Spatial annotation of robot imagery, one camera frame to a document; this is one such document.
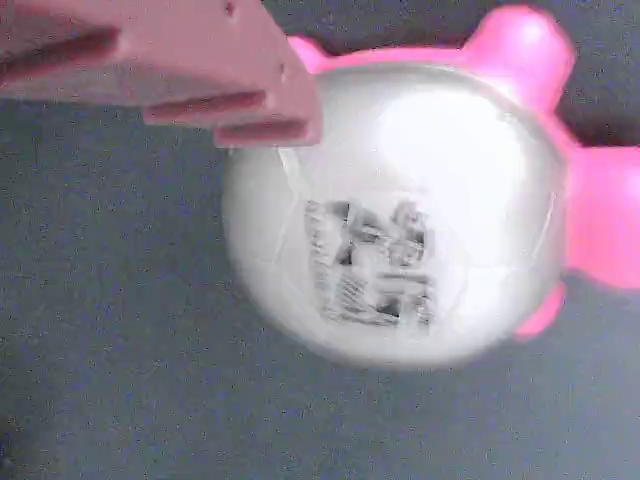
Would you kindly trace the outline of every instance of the pink plastic ear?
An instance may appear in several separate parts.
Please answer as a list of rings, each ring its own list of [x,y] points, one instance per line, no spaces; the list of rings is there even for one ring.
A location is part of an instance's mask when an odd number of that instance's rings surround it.
[[[575,62],[551,16],[523,6],[495,10],[464,46],[465,66],[530,108],[553,112]]]
[[[332,58],[313,42],[296,39],[292,46],[312,73],[374,62],[451,65],[523,104],[567,159],[567,268],[612,287],[640,289],[640,149],[584,148],[554,114],[575,53],[549,15],[498,8],[462,49],[384,48]],[[516,338],[532,338],[551,325],[564,295],[559,284]]]
[[[321,134],[313,79],[259,0],[2,2],[0,96],[140,106],[219,146]]]

